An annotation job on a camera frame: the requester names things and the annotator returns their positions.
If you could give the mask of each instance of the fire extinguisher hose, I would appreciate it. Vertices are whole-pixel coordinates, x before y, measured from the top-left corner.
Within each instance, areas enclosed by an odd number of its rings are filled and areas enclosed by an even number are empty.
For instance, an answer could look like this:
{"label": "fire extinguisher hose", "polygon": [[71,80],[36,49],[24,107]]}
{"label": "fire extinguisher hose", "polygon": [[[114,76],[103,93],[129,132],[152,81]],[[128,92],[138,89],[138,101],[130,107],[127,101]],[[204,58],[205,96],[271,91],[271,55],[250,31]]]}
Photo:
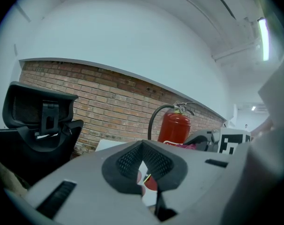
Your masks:
{"label": "fire extinguisher hose", "polygon": [[158,108],[155,110],[155,112],[152,114],[152,116],[151,116],[151,118],[150,118],[149,125],[148,125],[148,135],[147,135],[147,139],[148,139],[148,140],[151,140],[151,130],[152,130],[153,121],[154,121],[154,119],[155,119],[157,113],[158,113],[159,111],[161,111],[162,109],[164,109],[164,108],[174,108],[174,106],[173,106],[173,105],[163,105],[163,106],[158,107]]}

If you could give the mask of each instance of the fluorescent light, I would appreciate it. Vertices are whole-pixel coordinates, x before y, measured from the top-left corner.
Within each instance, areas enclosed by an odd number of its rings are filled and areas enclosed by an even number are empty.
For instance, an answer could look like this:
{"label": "fluorescent light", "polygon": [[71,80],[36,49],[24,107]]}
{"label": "fluorescent light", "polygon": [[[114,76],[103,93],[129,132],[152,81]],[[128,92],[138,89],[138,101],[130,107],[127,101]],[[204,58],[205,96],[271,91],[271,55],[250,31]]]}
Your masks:
{"label": "fluorescent light", "polygon": [[259,20],[259,26],[261,30],[262,42],[263,42],[263,60],[269,60],[269,32],[267,29],[266,19]]}

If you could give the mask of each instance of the red fire extinguisher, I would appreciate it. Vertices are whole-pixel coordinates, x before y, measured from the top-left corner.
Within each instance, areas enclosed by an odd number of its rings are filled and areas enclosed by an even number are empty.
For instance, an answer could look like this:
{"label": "red fire extinguisher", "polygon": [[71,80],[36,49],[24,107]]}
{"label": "red fire extinguisher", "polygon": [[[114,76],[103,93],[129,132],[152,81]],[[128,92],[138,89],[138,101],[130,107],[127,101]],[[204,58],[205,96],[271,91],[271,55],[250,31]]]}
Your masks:
{"label": "red fire extinguisher", "polygon": [[[157,113],[164,108],[171,108],[171,112],[165,113],[163,117],[158,142],[173,146],[175,146],[176,144],[183,144],[184,141],[188,138],[191,127],[190,119],[184,114],[189,112],[194,115],[192,111],[187,109],[187,104],[188,103],[182,103],[178,105],[163,105],[157,108],[150,118],[148,126],[148,140],[151,140],[152,124]],[[144,184],[151,190],[157,190],[157,183],[150,174],[147,174],[147,176],[144,178]]]}

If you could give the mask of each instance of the ceiling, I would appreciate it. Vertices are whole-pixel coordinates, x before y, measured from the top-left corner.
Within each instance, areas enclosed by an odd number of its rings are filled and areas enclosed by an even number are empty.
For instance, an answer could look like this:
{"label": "ceiling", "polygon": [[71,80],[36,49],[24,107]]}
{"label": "ceiling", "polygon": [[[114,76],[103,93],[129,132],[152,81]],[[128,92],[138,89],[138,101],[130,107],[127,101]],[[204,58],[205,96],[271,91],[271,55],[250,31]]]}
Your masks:
{"label": "ceiling", "polygon": [[209,46],[212,58],[230,86],[262,85],[278,68],[284,54],[270,38],[270,59],[263,62],[257,20],[264,17],[258,0],[142,0],[158,6],[189,26]]}

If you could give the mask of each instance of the black office chair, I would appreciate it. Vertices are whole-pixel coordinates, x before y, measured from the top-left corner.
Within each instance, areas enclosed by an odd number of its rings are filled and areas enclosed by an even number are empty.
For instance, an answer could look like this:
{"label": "black office chair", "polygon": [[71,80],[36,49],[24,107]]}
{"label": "black office chair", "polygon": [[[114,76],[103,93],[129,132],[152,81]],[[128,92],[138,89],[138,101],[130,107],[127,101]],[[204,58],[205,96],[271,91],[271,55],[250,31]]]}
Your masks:
{"label": "black office chair", "polygon": [[3,107],[0,162],[30,186],[70,160],[83,121],[71,121],[76,95],[12,82]]}

